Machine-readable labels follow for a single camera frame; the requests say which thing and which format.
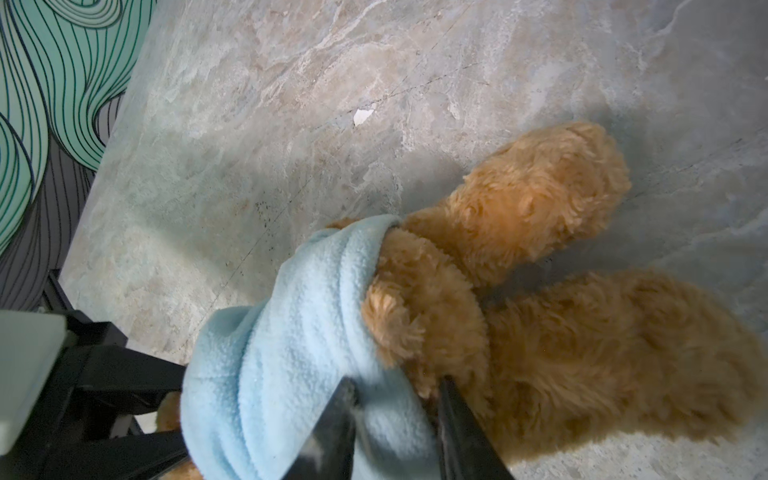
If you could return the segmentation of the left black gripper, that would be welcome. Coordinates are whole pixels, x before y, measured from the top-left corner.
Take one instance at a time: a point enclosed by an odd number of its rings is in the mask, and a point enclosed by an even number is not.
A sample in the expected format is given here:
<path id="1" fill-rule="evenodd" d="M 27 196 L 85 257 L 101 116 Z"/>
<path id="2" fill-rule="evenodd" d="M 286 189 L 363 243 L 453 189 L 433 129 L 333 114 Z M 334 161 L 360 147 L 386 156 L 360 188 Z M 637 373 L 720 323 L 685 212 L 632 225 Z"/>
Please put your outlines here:
<path id="1" fill-rule="evenodd" d="M 67 336 L 12 450 L 4 479 L 158 479 L 188 459 L 177 428 L 146 433 L 137 419 L 177 393 L 182 365 L 131 350 L 111 322 L 75 309 L 48 274 L 43 309 L 62 315 Z"/>

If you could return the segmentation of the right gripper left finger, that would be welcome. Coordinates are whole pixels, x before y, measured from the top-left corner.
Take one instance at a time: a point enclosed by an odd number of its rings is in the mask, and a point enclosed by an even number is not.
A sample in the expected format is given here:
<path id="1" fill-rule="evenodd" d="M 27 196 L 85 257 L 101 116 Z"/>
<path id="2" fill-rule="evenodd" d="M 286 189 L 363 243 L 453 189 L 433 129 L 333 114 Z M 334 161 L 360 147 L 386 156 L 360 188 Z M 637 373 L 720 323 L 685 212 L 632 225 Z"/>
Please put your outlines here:
<path id="1" fill-rule="evenodd" d="M 350 480 L 354 468 L 359 398 L 341 379 L 283 480 Z"/>

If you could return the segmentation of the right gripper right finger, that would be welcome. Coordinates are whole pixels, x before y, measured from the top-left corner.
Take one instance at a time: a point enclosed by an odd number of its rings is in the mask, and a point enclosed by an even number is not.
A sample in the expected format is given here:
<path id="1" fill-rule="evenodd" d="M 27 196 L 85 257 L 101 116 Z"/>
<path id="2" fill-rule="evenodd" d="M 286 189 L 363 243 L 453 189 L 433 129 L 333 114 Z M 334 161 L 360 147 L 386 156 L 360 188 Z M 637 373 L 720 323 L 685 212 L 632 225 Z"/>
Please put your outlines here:
<path id="1" fill-rule="evenodd" d="M 439 386 L 438 446 L 444 480 L 515 480 L 450 376 Z"/>

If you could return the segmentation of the light blue fleece hoodie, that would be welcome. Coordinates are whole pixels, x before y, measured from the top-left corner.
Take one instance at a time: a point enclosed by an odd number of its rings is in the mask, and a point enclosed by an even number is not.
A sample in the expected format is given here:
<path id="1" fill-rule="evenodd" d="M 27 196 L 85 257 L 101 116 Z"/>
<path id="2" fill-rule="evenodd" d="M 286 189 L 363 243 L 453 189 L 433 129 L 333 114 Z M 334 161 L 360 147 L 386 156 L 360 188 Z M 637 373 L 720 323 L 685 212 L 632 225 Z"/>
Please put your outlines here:
<path id="1" fill-rule="evenodd" d="M 207 479 L 279 479 L 343 378 L 360 396 L 356 479 L 436 479 L 433 430 L 403 372 L 377 359 L 361 303 L 392 215 L 314 233 L 270 297 L 215 312 L 181 394 L 181 429 Z"/>

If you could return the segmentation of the brown teddy bear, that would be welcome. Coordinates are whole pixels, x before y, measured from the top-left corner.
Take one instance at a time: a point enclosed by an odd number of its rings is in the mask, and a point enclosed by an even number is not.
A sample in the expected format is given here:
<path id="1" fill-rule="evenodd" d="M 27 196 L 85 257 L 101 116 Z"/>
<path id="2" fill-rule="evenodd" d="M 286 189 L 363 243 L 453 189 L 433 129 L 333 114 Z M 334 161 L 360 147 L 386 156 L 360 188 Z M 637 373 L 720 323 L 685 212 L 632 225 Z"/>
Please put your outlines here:
<path id="1" fill-rule="evenodd" d="M 728 438 L 766 406 L 759 337 L 694 285 L 588 273 L 483 306 L 516 267 L 602 232 L 631 186 L 614 139 L 529 132 L 385 235 L 360 313 L 434 438 L 450 376 L 504 465 L 619 433 Z"/>

